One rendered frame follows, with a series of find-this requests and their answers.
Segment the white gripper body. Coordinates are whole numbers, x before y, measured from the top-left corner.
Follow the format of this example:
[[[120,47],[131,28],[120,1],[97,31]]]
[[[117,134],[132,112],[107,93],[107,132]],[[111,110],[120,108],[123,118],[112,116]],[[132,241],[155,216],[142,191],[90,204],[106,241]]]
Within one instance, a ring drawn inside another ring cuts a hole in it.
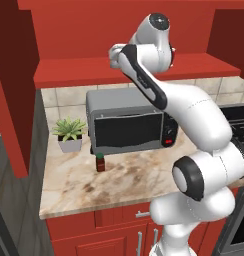
[[[109,49],[109,60],[110,67],[113,69],[121,69],[124,70],[127,64],[127,58],[124,53],[122,53],[122,49],[125,47],[125,44],[114,44]]]

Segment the red cabinet door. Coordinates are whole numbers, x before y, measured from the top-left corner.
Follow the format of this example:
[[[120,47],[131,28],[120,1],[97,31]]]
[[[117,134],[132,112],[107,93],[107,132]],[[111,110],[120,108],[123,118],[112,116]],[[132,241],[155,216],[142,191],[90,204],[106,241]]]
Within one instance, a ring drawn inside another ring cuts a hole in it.
[[[0,0],[0,132],[18,178],[29,173],[38,62],[31,12]]]
[[[215,11],[207,53],[239,68],[244,76],[244,9]]]

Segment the grey toaster oven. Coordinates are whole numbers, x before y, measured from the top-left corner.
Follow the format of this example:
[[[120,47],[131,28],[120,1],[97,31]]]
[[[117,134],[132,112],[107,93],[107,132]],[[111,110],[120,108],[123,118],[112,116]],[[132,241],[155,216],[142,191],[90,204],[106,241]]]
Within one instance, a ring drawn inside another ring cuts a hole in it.
[[[86,114],[93,155],[168,148],[177,139],[177,122],[137,88],[88,91]]]

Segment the green plant in white pot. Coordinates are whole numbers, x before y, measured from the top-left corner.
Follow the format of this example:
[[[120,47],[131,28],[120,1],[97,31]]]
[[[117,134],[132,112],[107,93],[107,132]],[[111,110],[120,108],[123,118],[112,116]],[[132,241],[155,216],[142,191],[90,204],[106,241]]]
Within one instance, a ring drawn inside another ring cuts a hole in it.
[[[80,118],[72,121],[67,117],[56,122],[52,134],[58,137],[58,144],[63,153],[79,152],[81,150],[85,127],[86,123]]]

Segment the dark red bottle green cap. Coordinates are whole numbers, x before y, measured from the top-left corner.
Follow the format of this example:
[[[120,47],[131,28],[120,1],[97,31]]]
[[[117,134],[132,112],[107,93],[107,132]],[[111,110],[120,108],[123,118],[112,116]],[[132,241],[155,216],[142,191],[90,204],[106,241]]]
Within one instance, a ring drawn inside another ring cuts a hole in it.
[[[96,154],[96,169],[98,172],[103,172],[105,170],[105,159],[102,153]]]

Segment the black hob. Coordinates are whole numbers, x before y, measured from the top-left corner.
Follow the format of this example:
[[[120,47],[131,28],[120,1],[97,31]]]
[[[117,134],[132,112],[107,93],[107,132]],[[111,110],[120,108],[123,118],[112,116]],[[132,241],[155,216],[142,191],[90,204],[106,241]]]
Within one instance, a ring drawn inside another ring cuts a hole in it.
[[[244,158],[244,105],[222,106],[221,110],[232,128],[232,142]]]

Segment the red drawer front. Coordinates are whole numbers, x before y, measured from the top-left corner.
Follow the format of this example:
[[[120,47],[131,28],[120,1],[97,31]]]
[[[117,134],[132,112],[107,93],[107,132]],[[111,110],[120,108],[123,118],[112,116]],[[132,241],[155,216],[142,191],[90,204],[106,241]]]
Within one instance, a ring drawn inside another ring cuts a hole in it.
[[[95,212],[95,226],[106,227],[121,223],[128,223],[132,221],[138,221],[140,219],[146,219],[148,217],[136,218],[135,214],[140,210],[141,212],[149,211],[149,202],[121,206],[116,208],[98,210]]]

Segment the red cupboard door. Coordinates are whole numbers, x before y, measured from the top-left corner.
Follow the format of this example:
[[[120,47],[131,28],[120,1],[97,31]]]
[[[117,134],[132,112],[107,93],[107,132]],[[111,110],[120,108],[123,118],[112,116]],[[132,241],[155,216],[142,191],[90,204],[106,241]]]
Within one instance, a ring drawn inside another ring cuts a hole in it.
[[[138,233],[145,240],[145,224],[62,239],[52,245],[55,256],[137,256]]]
[[[189,237],[189,245],[196,253],[198,253],[200,250],[200,246],[201,246],[203,238],[205,236],[207,227],[208,227],[207,223],[200,223],[191,232],[191,235]],[[161,235],[162,235],[162,226],[161,225],[157,225],[153,222],[151,222],[147,225],[144,256],[149,255],[149,252],[154,244],[154,230],[155,229],[158,230],[158,237],[161,237]]]

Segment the red wall cabinet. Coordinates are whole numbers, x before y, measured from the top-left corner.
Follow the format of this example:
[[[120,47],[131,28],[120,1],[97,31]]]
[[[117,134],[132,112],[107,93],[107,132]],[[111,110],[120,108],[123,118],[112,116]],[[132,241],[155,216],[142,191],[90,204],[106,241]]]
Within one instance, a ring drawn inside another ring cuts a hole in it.
[[[244,76],[207,53],[215,11],[244,9],[244,0],[18,0],[32,14],[40,62],[38,88],[124,83],[109,64],[108,50],[126,43],[150,13],[170,20],[175,48],[171,69],[160,80]]]

